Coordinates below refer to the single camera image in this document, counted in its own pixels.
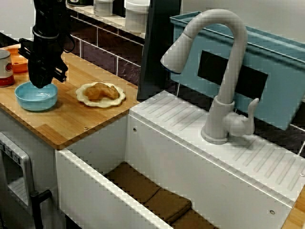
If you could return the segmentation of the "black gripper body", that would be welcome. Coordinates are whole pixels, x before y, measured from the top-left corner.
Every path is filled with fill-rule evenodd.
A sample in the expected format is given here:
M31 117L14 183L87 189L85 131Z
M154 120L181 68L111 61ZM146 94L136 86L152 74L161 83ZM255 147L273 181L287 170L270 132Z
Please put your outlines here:
M35 63L45 69L53 68L53 79L55 78L61 83L66 81L68 67L61 58L63 49L56 40L35 37L33 41L20 38L19 42L18 53L28 60L28 70L29 63Z

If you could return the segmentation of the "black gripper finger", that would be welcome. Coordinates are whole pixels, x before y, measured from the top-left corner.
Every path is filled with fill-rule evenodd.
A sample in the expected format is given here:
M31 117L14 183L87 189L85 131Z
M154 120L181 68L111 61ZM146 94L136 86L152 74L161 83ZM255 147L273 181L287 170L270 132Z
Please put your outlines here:
M42 68L42 82L41 82L41 86L42 88L49 85L52 80L53 80L53 73L54 73L54 69L53 68Z
M44 87L43 74L43 70L39 65L29 63L29 79L35 87Z

